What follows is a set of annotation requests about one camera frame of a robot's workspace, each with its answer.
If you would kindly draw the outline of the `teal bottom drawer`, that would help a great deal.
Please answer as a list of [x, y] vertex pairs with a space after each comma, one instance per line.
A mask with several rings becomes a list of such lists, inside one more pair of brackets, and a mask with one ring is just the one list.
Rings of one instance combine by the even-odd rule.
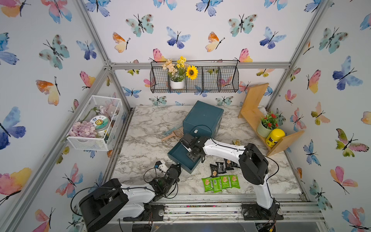
[[181, 168], [183, 168], [189, 174], [192, 174], [193, 171], [196, 169], [197, 165], [200, 163], [201, 158], [198, 157], [195, 160], [192, 160], [188, 157], [188, 150], [184, 148], [184, 146], [178, 142], [169, 152], [168, 157], [175, 163], [180, 164]]

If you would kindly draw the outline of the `green cookie packet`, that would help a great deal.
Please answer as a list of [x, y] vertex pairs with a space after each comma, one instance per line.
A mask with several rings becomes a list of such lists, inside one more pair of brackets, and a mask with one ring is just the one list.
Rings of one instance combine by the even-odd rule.
[[240, 184], [237, 175], [229, 175], [231, 188], [240, 189]]
[[204, 191], [205, 192], [209, 192], [209, 191], [214, 190], [213, 185], [212, 185], [212, 180], [211, 180], [210, 177], [202, 178], [202, 181], [203, 181], [203, 186], [204, 186]]
[[214, 193], [218, 193], [222, 191], [221, 179], [220, 177], [215, 177], [211, 179], [213, 185]]
[[231, 188], [231, 178], [230, 178], [230, 176], [221, 176], [220, 181], [221, 181], [222, 189]]

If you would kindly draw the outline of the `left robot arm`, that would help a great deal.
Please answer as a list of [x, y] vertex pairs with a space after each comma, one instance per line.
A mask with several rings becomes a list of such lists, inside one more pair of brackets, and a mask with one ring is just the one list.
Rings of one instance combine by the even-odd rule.
[[167, 167], [160, 161], [155, 169], [164, 172], [144, 185], [121, 184], [117, 178], [97, 186], [79, 202], [87, 231], [96, 232], [110, 222], [163, 221], [165, 207], [156, 202], [168, 199], [178, 189], [181, 166]]

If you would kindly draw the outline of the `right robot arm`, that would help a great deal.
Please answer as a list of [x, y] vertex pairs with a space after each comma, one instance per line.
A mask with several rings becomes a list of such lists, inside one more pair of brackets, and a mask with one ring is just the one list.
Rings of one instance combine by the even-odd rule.
[[256, 145], [229, 145], [205, 136], [197, 138], [190, 134], [185, 134], [180, 143], [191, 158], [215, 156], [238, 164], [245, 180], [254, 185], [258, 206], [266, 210], [272, 208], [273, 197], [268, 185], [269, 162]]

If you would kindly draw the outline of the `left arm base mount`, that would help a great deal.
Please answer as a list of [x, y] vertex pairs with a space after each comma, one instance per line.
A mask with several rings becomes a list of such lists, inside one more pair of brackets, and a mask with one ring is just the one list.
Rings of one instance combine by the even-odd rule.
[[163, 221], [165, 215], [165, 206], [164, 205], [150, 205], [144, 204], [144, 211], [137, 217], [123, 217], [123, 221], [149, 221], [149, 222], [158, 222]]

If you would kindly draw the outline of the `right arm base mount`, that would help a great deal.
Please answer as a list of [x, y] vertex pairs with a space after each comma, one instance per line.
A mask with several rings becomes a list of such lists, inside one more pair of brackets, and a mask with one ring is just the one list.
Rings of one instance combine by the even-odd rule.
[[242, 205], [244, 220], [283, 220], [283, 211], [280, 204], [273, 202], [270, 209], [265, 209], [257, 203]]

